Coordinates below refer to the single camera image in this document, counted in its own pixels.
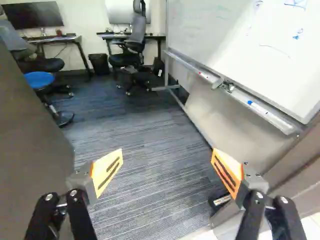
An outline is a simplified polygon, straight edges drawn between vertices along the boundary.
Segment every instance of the whiteboard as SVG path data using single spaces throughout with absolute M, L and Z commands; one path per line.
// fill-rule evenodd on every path
M 303 124 L 320 108 L 320 1 L 169 0 L 168 46 Z

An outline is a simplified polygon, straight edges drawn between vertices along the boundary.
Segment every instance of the metal bracket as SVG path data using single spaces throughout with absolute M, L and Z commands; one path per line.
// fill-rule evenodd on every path
M 229 82 L 229 81 L 224 81 L 220 86 L 219 88 L 225 90 L 226 92 L 228 93 L 232 93 L 234 90 L 235 90 L 235 85 L 232 83 L 232 82 Z

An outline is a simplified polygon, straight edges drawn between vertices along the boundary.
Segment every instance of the chair armrest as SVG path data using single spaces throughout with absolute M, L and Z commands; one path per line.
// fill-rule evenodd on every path
M 132 43 L 132 44 L 141 44 L 141 42 L 139 42 L 139 41 L 135 41 L 135 40 L 130 40 L 130 39 L 128 39 L 128 40 L 124 40 L 124 42 L 125 43 Z
M 111 44 L 124 45 L 125 42 L 123 40 L 114 39 L 111 41 Z

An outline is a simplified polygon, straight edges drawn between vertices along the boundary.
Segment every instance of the desk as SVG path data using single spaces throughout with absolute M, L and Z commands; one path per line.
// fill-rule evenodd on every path
M 112 54 L 110 42 L 112 40 L 119 40 L 119 39 L 127 39 L 130 35 L 125 34 L 106 34 L 106 33 L 97 33 L 99 37 L 106 41 L 106 45 L 108 47 L 109 55 Z M 156 40 L 157 42 L 157 49 L 158 49 L 158 58 L 161 59 L 161 41 L 166 40 L 166 36 L 162 33 L 157 33 L 151 35 L 145 35 L 144 39 Z
M 42 48 L 43 54 L 45 53 L 44 49 L 43 49 L 43 45 L 45 45 L 45 44 L 56 44 L 56 43 L 75 44 L 79 49 L 83 64 L 84 64 L 85 69 L 87 71 L 87 74 L 88 74 L 89 78 L 91 78 L 92 74 L 91 74 L 86 56 L 84 54 L 84 50 L 82 49 L 82 46 L 80 44 L 81 39 L 82 39 L 82 36 L 78 35 L 78 36 L 57 36 L 57 37 L 49 37 L 49 38 L 45 38 L 45 39 L 43 39 L 42 37 L 31 37 L 31 38 L 27 38 L 26 40 L 30 44 L 40 45 Z

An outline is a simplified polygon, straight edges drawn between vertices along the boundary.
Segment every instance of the orange label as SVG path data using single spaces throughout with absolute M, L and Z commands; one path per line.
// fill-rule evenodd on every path
M 242 165 L 233 157 L 216 148 L 212 152 L 211 164 L 235 200 L 241 181 L 244 179 Z

